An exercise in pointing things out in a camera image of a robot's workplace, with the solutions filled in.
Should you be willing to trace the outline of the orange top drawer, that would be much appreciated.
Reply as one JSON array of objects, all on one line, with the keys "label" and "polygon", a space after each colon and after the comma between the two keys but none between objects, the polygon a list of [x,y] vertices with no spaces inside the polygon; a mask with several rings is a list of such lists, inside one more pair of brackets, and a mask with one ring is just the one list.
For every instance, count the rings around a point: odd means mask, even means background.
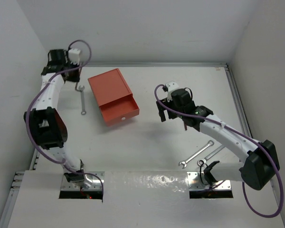
[{"label": "orange top drawer", "polygon": [[107,126],[113,126],[124,120],[139,115],[140,109],[132,95],[106,103],[99,107],[104,122]]}]

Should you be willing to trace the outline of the orange drawer cabinet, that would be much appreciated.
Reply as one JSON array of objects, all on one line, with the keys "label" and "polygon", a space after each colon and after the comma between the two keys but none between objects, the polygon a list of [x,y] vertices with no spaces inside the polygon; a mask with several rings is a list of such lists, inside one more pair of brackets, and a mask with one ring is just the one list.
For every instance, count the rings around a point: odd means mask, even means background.
[{"label": "orange drawer cabinet", "polygon": [[93,76],[88,79],[88,82],[98,107],[127,95],[133,96],[118,68]]}]

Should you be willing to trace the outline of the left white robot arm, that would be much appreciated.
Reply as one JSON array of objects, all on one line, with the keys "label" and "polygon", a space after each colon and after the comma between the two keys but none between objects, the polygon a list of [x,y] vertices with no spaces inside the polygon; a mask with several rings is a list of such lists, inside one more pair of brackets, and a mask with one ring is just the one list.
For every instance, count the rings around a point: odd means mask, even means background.
[{"label": "left white robot arm", "polygon": [[80,80],[80,55],[77,48],[53,49],[41,73],[40,94],[24,113],[28,135],[46,156],[60,164],[67,182],[78,188],[87,184],[83,162],[66,146],[67,128],[57,111],[61,89],[66,81]]}]

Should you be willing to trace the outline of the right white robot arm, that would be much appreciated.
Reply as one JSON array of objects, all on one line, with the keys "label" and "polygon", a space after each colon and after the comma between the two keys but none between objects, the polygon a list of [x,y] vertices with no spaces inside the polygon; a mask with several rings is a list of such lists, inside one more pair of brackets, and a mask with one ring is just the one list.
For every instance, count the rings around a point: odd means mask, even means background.
[{"label": "right white robot arm", "polygon": [[218,181],[241,181],[254,190],[261,190],[279,171],[275,145],[269,140],[260,142],[238,132],[221,121],[205,106],[196,106],[184,88],[161,86],[167,98],[156,101],[161,121],[180,118],[184,125],[208,135],[233,152],[238,163],[214,161],[204,169],[203,179],[208,185]]}]

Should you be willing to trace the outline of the silver open-end wrench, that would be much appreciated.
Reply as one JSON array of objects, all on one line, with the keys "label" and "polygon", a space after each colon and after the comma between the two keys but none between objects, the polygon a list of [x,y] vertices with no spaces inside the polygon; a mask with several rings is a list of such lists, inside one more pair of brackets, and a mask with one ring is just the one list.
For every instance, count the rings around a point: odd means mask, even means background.
[{"label": "silver open-end wrench", "polygon": [[194,154],[192,154],[189,158],[180,161],[179,166],[182,166],[183,169],[185,169],[190,161],[195,159],[198,155],[200,155],[202,152],[204,152],[209,147],[213,146],[215,143],[213,140],[209,140],[203,147],[198,149]]}]

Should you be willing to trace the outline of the silver ratchet wrench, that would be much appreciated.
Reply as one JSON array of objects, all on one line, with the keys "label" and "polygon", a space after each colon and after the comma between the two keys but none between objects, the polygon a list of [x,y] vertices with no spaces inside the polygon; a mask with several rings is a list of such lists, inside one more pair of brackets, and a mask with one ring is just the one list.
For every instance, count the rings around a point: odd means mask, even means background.
[{"label": "silver ratchet wrench", "polygon": [[214,157],[216,154],[218,154],[220,151],[222,151],[225,148],[225,146],[221,145],[218,148],[216,148],[214,151],[212,151],[209,155],[204,157],[203,159],[199,159],[197,161],[198,166],[203,166],[207,163],[208,160],[210,160],[212,157]]}]

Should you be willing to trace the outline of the white front cover board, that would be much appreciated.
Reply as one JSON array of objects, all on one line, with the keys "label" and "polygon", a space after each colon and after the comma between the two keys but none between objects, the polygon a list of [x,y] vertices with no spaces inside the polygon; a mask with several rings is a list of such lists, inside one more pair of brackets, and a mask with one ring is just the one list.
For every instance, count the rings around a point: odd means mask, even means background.
[{"label": "white front cover board", "polygon": [[262,218],[247,206],[241,184],[229,199],[191,199],[185,172],[104,175],[104,198],[60,199],[63,175],[27,171],[11,228],[281,228],[280,216]]}]

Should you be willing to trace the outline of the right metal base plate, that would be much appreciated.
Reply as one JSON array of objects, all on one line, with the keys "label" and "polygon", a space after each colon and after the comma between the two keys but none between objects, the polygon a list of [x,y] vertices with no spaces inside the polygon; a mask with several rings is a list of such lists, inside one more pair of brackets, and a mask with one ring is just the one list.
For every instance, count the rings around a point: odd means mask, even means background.
[{"label": "right metal base plate", "polygon": [[214,182],[213,185],[207,184],[205,180],[203,182],[201,182],[199,171],[188,171],[187,172],[187,181],[188,181],[189,190],[191,190],[191,191],[232,190],[231,182],[229,180],[221,180],[218,182]]}]

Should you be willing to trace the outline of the metal base plate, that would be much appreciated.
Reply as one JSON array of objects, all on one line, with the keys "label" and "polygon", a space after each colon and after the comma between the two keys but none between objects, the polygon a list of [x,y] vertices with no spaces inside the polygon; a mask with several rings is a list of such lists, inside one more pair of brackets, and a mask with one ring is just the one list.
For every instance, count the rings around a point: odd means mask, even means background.
[{"label": "metal base plate", "polygon": [[229,180],[221,180],[218,182],[214,182],[213,185],[207,184],[205,180],[203,182],[201,182],[199,171],[188,171],[187,172],[187,181],[188,181],[189,190],[191,190],[191,191],[232,190],[231,182]]},{"label": "metal base plate", "polygon": [[101,182],[104,183],[103,177],[104,172],[84,175],[64,173],[60,189],[63,191],[76,191],[80,189],[85,191],[102,190]]}]

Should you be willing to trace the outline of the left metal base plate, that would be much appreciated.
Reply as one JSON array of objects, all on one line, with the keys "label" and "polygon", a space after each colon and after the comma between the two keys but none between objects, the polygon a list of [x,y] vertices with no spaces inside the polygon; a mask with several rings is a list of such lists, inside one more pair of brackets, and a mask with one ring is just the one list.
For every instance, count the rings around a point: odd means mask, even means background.
[{"label": "left metal base plate", "polygon": [[103,177],[104,172],[84,175],[64,173],[60,189],[63,191],[76,191],[80,189],[85,191],[102,190],[101,182],[104,183]]}]

